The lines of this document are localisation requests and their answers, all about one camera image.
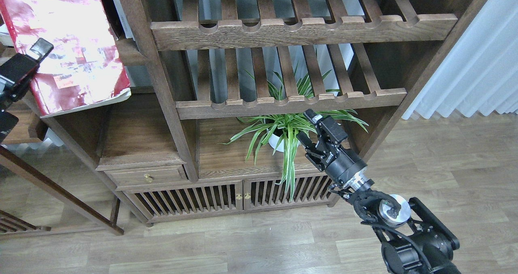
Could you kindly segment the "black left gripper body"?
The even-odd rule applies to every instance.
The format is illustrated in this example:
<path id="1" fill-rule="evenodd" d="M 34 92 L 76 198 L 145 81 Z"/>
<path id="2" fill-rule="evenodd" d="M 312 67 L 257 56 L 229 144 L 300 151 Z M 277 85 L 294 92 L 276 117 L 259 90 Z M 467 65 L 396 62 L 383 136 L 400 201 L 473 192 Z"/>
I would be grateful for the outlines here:
<path id="1" fill-rule="evenodd" d="M 30 88 L 32 75 L 10 79 L 5 75 L 1 75 L 1 83 L 5 84 L 0 95 L 0 109 L 5 112 L 11 104 L 23 98 Z"/>

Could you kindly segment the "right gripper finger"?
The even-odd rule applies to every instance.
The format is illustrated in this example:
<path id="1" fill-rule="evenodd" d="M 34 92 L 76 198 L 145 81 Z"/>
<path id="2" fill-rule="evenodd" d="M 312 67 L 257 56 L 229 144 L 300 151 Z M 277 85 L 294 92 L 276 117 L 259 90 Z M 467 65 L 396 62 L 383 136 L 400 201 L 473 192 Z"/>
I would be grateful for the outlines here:
<path id="1" fill-rule="evenodd" d="M 296 134 L 296 137 L 305 149 L 311 149 L 311 147 L 314 147 L 314 143 L 312 142 L 308 134 L 306 134 L 305 132 L 299 132 L 298 134 Z"/>

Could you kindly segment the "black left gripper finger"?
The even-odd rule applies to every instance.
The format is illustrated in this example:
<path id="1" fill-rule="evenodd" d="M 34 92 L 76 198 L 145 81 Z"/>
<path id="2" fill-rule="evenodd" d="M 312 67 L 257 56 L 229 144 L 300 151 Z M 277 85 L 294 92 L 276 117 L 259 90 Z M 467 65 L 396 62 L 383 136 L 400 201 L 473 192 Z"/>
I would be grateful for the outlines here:
<path id="1" fill-rule="evenodd" d="M 0 80 L 5 86 L 20 86 L 33 75 L 54 45 L 39 38 L 26 54 L 16 53 L 0 67 Z"/>

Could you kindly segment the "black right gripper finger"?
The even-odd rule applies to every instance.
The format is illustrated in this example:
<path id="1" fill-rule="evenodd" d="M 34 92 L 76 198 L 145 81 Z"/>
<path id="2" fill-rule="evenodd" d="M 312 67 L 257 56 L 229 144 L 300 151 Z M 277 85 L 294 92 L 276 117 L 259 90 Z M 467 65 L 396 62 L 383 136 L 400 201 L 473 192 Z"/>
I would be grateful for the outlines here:
<path id="1" fill-rule="evenodd" d="M 332 117 L 324 117 L 321 114 L 317 114 L 312 109 L 306 110 L 304 112 L 304 116 L 315 126 L 319 140 L 331 143 L 331 145 L 339 146 L 344 140 L 348 139 L 348 134 L 345 132 L 344 128 L 342 128 Z"/>

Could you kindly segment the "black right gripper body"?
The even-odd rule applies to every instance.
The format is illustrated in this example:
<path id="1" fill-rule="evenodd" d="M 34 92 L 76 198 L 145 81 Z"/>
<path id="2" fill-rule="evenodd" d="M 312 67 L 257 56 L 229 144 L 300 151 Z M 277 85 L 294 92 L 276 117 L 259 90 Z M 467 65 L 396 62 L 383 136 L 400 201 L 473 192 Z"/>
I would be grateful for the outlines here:
<path id="1" fill-rule="evenodd" d="M 366 163 L 351 149 L 333 139 L 304 140 L 306 158 L 321 172 L 325 172 L 340 187 L 361 187 L 369 180 L 364 172 Z"/>

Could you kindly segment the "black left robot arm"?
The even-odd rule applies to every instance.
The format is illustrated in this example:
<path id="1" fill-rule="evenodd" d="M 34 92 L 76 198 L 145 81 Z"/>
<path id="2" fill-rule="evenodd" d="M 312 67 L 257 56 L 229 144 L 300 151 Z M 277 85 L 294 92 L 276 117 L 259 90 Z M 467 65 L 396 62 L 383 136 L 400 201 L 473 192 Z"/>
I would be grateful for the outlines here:
<path id="1" fill-rule="evenodd" d="M 25 96 L 41 62 L 53 48 L 53 44 L 44 38 L 39 38 L 26 54 L 16 53 L 1 65 L 0 80 L 4 84 L 0 95 L 1 141 L 4 141 L 19 121 L 18 117 L 7 112 L 7 109 Z"/>

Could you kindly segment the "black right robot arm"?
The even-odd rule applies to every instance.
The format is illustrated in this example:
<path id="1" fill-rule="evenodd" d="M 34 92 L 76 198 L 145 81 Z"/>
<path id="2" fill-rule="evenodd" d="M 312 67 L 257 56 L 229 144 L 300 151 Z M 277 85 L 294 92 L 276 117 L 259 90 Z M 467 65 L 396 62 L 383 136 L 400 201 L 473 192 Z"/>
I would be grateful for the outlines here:
<path id="1" fill-rule="evenodd" d="M 452 263 L 459 240 L 418 198 L 405 200 L 372 189 L 366 163 L 342 142 L 348 134 L 331 117 L 308 109 L 304 116 L 316 129 L 313 143 L 303 132 L 297 138 L 306 158 L 332 180 L 329 191 L 351 204 L 361 224 L 372 228 L 391 274 L 458 274 Z"/>

